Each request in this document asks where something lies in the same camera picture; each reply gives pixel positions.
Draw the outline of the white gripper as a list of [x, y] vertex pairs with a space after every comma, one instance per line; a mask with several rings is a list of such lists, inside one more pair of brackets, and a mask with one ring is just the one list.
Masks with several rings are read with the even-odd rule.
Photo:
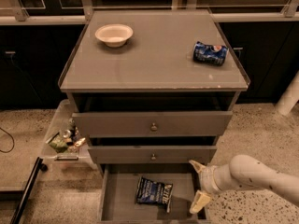
[[189, 164], [193, 169], [199, 174], [201, 190], [197, 190], [191, 207], [190, 213], [199, 213], [208, 203], [211, 202], [211, 194], [219, 194], [221, 192], [220, 188], [217, 186], [214, 171], [215, 166], [208, 166], [201, 164], [200, 162], [189, 160]]

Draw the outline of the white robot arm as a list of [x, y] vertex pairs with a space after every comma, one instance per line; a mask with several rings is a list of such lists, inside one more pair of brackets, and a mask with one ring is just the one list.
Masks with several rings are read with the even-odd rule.
[[189, 163], [198, 174], [201, 187], [195, 192], [191, 214], [201, 211], [214, 194], [227, 190], [268, 189], [299, 206], [299, 177], [271, 169], [251, 156], [236, 155], [221, 166], [205, 166], [194, 160]]

